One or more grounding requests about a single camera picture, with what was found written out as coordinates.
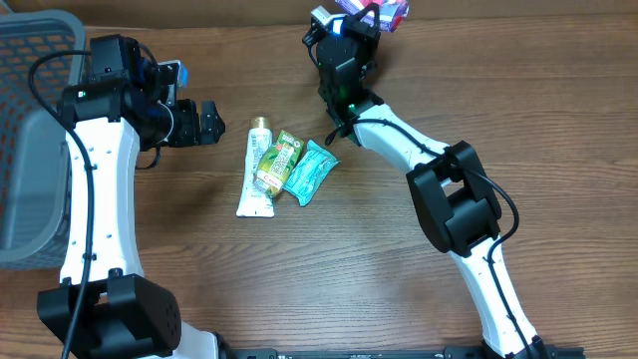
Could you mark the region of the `red purple floral liner pack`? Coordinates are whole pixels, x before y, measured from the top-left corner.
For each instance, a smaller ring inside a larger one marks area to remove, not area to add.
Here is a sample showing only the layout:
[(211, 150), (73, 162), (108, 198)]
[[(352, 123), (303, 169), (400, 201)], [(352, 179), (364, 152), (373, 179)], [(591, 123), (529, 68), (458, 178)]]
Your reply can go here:
[(383, 32), (395, 32), (410, 12), (408, 0), (336, 0), (336, 4), (349, 15), (356, 15), (371, 4), (377, 4)]

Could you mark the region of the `green yellow drink carton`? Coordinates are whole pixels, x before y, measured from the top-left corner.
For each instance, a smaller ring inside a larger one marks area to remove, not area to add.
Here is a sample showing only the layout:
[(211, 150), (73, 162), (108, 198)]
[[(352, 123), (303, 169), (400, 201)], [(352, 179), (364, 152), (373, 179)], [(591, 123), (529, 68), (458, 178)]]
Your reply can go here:
[(269, 197), (283, 190), (301, 156), (304, 142), (286, 131), (264, 153), (256, 169), (254, 184)]

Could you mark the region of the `white tube gold cap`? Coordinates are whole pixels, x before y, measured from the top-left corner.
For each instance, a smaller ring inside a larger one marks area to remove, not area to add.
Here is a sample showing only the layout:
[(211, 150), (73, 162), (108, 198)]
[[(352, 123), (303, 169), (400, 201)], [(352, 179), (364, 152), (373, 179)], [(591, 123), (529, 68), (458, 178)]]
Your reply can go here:
[(247, 136), (242, 191), (235, 213), (237, 217), (270, 218), (274, 216), (272, 198), (254, 185), (259, 161), (271, 144), (272, 131), (269, 121), (264, 117), (252, 119)]

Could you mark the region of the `teal wipes packet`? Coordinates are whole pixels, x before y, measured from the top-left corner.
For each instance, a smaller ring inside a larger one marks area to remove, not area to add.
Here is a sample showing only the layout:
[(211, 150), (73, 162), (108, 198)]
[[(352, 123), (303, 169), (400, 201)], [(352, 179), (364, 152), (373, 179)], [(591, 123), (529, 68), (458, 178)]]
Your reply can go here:
[(303, 158), (294, 168), (284, 189), (306, 206), (326, 176), (340, 163), (330, 152), (310, 140)]

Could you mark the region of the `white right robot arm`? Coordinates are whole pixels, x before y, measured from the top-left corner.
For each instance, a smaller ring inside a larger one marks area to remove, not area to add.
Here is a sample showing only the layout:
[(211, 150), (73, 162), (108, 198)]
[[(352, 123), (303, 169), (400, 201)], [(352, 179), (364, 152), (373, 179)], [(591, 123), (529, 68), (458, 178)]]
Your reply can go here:
[(466, 142), (435, 141), (399, 119), (364, 80), (376, 66), (380, 7), (356, 14), (311, 12), (303, 38), (318, 69), (318, 93), (336, 128), (326, 138), (350, 138), (405, 174), (419, 225), (432, 246), (460, 270), (478, 311), (488, 358), (544, 358), (546, 349), (517, 299), (502, 255), (499, 203), (508, 194)]

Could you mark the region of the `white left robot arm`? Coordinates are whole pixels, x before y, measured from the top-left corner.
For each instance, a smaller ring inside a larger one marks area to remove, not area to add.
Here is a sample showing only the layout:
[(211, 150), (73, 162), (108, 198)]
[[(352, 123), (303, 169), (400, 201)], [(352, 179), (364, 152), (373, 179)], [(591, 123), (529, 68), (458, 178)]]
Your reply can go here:
[(219, 336), (186, 324), (175, 296), (145, 277), (134, 207), (140, 153), (215, 144), (224, 121), (214, 102), (177, 97), (180, 61), (158, 62), (133, 38), (95, 38), (84, 56), (87, 80), (51, 109), (69, 148), (70, 233), (59, 287), (38, 295), (39, 318), (67, 358), (225, 358)]

